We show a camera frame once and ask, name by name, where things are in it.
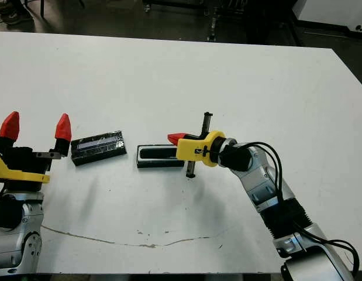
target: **white table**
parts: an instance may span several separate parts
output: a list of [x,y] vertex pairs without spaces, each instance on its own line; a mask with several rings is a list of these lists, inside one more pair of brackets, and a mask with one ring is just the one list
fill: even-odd
[[355,245],[362,269],[362,85],[332,50],[0,33],[0,126],[14,109],[18,146],[48,150],[67,112],[73,139],[120,129],[127,147],[53,162],[39,272],[278,272],[228,169],[136,167],[137,145],[199,133],[205,111],[211,129],[277,149],[310,218]]

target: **gray floor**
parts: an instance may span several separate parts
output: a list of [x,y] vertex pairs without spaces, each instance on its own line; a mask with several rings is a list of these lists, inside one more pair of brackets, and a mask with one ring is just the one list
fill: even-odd
[[[45,19],[42,19],[40,1],[32,1],[29,3],[29,10],[34,18],[33,23],[21,23],[16,26],[0,23],[0,31],[204,42],[211,23],[211,16],[204,16],[202,12],[187,9],[153,5],[149,13],[144,13],[141,0],[84,0],[84,2],[85,9],[78,0],[46,0]],[[211,11],[217,3],[218,0],[210,0]],[[362,39],[352,39],[344,37],[341,33],[322,29],[298,27],[297,32],[305,46],[332,48],[362,83]],[[217,42],[246,43],[244,26],[240,22],[220,20],[216,35]],[[295,46],[286,24],[273,25],[267,43]],[[80,277],[85,280],[91,279],[90,276]],[[54,276],[54,280],[66,279]],[[246,275],[244,280],[281,280],[281,278],[279,275]],[[362,272],[357,280],[362,280]]]

